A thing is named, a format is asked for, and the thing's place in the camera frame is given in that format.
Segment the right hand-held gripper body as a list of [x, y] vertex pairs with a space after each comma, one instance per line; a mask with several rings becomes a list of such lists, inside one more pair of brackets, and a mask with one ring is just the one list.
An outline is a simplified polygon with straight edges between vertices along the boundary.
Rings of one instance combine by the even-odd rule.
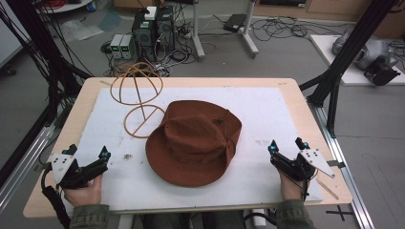
[[309, 180], [316, 171], [321, 171], [331, 178], [335, 177], [335, 173], [318, 149], [300, 150], [295, 159], [283, 156], [276, 149], [269, 148], [268, 150], [271, 164], [296, 181]]

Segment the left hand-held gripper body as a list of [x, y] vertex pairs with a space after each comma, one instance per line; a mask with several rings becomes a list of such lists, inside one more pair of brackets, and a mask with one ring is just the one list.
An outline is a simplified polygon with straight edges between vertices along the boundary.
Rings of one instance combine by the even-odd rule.
[[53, 179], [63, 189], [78, 189], [85, 187], [89, 181], [108, 170], [107, 162], [100, 159], [91, 164], [79, 167], [74, 156], [51, 154]]

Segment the wooden wire hat stand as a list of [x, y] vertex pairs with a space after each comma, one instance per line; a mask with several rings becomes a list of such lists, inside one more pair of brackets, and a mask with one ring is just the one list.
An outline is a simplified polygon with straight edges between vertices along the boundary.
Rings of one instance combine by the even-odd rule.
[[123, 128], [128, 135], [139, 139], [149, 137], [154, 121], [164, 114], [164, 109], [154, 103], [162, 91], [161, 76], [146, 62], [130, 65], [114, 79], [110, 96], [118, 104], [131, 108], [123, 118]]

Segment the brown felt hat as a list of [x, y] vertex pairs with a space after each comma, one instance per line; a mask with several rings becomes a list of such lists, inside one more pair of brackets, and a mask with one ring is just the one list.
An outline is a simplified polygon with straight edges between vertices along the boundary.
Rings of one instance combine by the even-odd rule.
[[171, 102], [145, 153], [152, 170], [164, 181], [200, 187], [225, 173], [236, 154], [240, 119], [216, 104], [199, 100]]

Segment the person's right hand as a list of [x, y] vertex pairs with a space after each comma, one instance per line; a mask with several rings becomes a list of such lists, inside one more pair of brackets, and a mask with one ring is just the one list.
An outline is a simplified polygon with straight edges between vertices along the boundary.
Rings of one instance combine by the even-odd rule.
[[302, 181], [296, 181], [286, 176], [283, 172], [279, 173], [281, 180], [281, 195], [283, 200], [303, 199]]

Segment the person's left hand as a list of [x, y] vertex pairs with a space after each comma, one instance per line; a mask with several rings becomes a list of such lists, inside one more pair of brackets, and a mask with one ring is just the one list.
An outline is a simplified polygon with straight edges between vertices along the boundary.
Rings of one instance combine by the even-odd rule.
[[97, 176], [86, 187], [79, 189], [65, 189], [64, 197], [73, 207], [95, 205], [101, 202], [101, 184], [103, 175]]

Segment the white foam mat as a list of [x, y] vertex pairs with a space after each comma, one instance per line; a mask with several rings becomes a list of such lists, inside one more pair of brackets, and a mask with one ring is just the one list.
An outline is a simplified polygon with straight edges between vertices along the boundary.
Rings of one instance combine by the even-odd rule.
[[[281, 199], [280, 179], [267, 150], [277, 143], [281, 154], [294, 158], [298, 131], [293, 124], [287, 100], [278, 88], [253, 87], [166, 87], [161, 94], [151, 89], [138, 93], [151, 103], [135, 122], [123, 123], [127, 105], [112, 98], [110, 89], [96, 95], [96, 103], [77, 145], [75, 156], [81, 165], [98, 158], [101, 149], [111, 154], [102, 180], [102, 200], [113, 212], [202, 210], [270, 204]], [[145, 134], [155, 130], [162, 112], [172, 101], [202, 100], [228, 109], [242, 122], [242, 130], [224, 175], [197, 188], [181, 187], [162, 180], [150, 167], [145, 142], [130, 135], [143, 122]]]

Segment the thin wooden stick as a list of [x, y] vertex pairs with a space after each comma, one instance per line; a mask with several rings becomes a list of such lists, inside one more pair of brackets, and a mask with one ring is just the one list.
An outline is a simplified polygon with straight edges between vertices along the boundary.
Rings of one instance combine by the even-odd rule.
[[338, 196], [338, 194], [336, 193], [336, 191], [334, 189], [332, 189], [329, 185], [327, 185], [325, 182], [323, 182], [321, 179], [317, 178], [316, 181], [318, 182], [318, 184], [326, 191], [328, 192], [333, 198], [335, 198], [336, 200], [339, 200], [340, 197]]

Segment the white cylinder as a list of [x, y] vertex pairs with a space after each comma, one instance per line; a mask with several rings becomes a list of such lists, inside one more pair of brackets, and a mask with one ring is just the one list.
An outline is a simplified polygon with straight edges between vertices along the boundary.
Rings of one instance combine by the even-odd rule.
[[266, 228], [265, 210], [264, 209], [252, 209], [251, 213], [253, 214], [253, 217], [252, 217], [253, 226], [257, 229]]

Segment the white floor board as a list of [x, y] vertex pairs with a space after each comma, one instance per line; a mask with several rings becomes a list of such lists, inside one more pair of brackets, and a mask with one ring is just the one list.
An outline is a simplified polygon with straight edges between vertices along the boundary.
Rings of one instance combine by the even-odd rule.
[[[330, 65], [335, 58], [335, 55], [332, 53], [332, 44], [338, 38], [338, 35], [312, 34], [309, 38], [317, 51], [321, 53], [327, 64]], [[399, 76], [390, 81], [388, 86], [405, 86], [405, 73], [397, 66], [394, 66], [394, 70], [399, 72]], [[341, 84], [344, 86], [373, 85], [373, 83], [366, 78], [364, 72], [359, 70], [354, 64], [350, 64], [348, 69], [343, 74]]]

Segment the black device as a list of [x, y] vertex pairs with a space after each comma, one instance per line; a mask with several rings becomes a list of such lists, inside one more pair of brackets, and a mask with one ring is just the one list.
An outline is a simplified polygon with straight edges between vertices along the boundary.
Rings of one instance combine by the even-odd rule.
[[386, 64], [383, 57], [377, 57], [374, 62], [366, 68], [364, 75], [375, 86], [384, 86], [399, 76], [399, 72]]

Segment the person's legs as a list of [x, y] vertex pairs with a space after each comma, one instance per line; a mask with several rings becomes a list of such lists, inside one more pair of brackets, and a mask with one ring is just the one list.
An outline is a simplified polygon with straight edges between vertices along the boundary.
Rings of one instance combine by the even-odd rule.
[[[142, 217], [143, 229], [191, 229], [190, 213], [150, 214]], [[246, 229], [243, 211], [202, 212], [202, 229]]]

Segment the grey power supply unit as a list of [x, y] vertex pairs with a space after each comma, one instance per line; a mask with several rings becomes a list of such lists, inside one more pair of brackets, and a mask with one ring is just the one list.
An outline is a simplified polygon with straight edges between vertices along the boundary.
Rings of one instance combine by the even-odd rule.
[[121, 59], [122, 58], [121, 50], [119, 48], [122, 38], [123, 38], [122, 34], [115, 34], [112, 41], [111, 41], [111, 43], [110, 43], [110, 49], [112, 51], [114, 59]]
[[120, 42], [120, 50], [123, 59], [132, 59], [135, 52], [133, 38], [130, 34], [125, 34]]

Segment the white stand leg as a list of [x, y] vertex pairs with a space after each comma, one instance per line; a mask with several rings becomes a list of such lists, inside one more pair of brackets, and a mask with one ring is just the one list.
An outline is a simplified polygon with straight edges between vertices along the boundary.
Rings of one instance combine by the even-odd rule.
[[253, 11], [255, 7], [256, 0], [247, 0], [247, 10], [246, 10], [246, 19], [245, 19], [245, 26], [240, 29], [241, 36], [245, 42], [245, 47], [248, 50], [248, 53], [252, 58], [255, 58], [256, 55], [259, 53], [258, 48], [256, 47], [255, 43], [253, 42], [252, 38], [250, 37], [249, 30], [251, 26], [251, 20], [253, 16]]
[[199, 0], [192, 0], [193, 4], [193, 31], [192, 40], [196, 50], [197, 59], [203, 61], [205, 59], [205, 53], [203, 50], [202, 42], [199, 38]]

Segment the grey rounded shell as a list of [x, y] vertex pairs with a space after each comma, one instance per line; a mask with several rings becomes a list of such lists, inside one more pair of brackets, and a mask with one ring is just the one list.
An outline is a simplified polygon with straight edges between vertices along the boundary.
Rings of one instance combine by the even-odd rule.
[[[338, 37], [332, 45], [332, 53], [338, 54], [352, 33], [352, 29], [347, 29]], [[372, 36], [353, 60], [353, 64], [360, 70], [366, 70], [378, 57], [389, 67], [398, 63], [394, 49], [384, 41]]]

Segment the clear plastic sheet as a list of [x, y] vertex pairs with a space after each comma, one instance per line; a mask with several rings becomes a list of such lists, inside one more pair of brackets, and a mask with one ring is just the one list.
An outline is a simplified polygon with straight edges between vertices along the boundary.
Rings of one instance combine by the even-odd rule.
[[103, 33], [98, 26], [84, 26], [79, 20], [65, 22], [61, 26], [63, 36], [67, 42], [85, 40]]

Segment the black computer tower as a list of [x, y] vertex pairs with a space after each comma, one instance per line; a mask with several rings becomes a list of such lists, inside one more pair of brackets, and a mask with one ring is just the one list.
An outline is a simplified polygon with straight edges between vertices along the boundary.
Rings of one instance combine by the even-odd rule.
[[160, 8], [157, 13], [156, 22], [160, 45], [168, 52], [173, 51], [175, 49], [173, 7], [166, 6]]
[[137, 43], [137, 52], [143, 53], [149, 61], [155, 61], [155, 42], [157, 40], [156, 22], [145, 19], [146, 10], [139, 10], [134, 19], [132, 34]]

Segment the black flat box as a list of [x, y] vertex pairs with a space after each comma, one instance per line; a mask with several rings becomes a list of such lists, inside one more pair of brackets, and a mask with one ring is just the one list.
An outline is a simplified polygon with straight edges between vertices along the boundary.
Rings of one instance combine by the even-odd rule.
[[224, 23], [224, 29], [226, 31], [237, 32], [244, 24], [245, 19], [246, 15], [243, 13], [232, 14]]

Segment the white round table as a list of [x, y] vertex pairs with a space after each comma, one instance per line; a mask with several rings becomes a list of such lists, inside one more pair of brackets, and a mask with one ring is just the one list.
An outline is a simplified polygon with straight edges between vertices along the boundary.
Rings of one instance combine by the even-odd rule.
[[43, 0], [36, 7], [37, 12], [60, 13], [87, 7], [94, 0]]

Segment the aluminium rail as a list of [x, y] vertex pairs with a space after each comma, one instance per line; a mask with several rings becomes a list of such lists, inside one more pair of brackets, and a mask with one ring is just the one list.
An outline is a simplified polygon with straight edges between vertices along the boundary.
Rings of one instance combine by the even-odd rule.
[[339, 145], [339, 142], [335, 137], [332, 136], [330, 131], [327, 129], [328, 116], [325, 110], [323, 108], [317, 108], [312, 104], [309, 104], [309, 108], [318, 124], [318, 127], [324, 139], [327, 142], [327, 145], [330, 149], [333, 159], [341, 164], [339, 170], [348, 186], [348, 189], [352, 194], [352, 202], [350, 203], [350, 207], [352, 208], [352, 212], [356, 219], [358, 228], [375, 229], [371, 216], [357, 188], [349, 164], [345, 159], [345, 156]]
[[22, 158], [11, 171], [4, 185], [0, 188], [0, 215], [7, 208], [12, 197], [22, 184], [34, 163], [39, 159], [39, 155], [50, 142], [54, 133], [54, 126], [43, 127], [33, 140], [29, 141], [28, 148], [23, 151]]

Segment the black metal frame post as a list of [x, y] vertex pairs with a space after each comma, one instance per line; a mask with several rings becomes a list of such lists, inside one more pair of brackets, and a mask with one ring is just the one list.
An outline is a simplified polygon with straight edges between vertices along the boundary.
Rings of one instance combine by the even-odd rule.
[[343, 74], [389, 14], [395, 2], [396, 0], [372, 0], [328, 68], [322, 74], [299, 86], [301, 91], [316, 86], [314, 92], [307, 97], [307, 101], [316, 108], [322, 108], [327, 96], [330, 97], [326, 127], [332, 137], [335, 137], [335, 116]]
[[0, 3], [0, 20], [16, 37], [48, 83], [49, 102], [0, 169], [0, 188], [3, 188], [10, 179], [11, 173], [15, 171], [18, 163], [27, 154], [29, 145], [33, 143], [39, 131], [44, 126], [49, 126], [56, 118], [56, 109], [59, 103], [78, 96], [81, 89], [78, 78], [84, 80], [93, 77], [89, 71], [84, 72], [79, 69], [61, 53], [53, 41], [50, 30], [43, 21], [46, 14], [38, 8], [38, 0], [5, 1], [25, 31], [22, 31], [9, 17], [2, 3]]

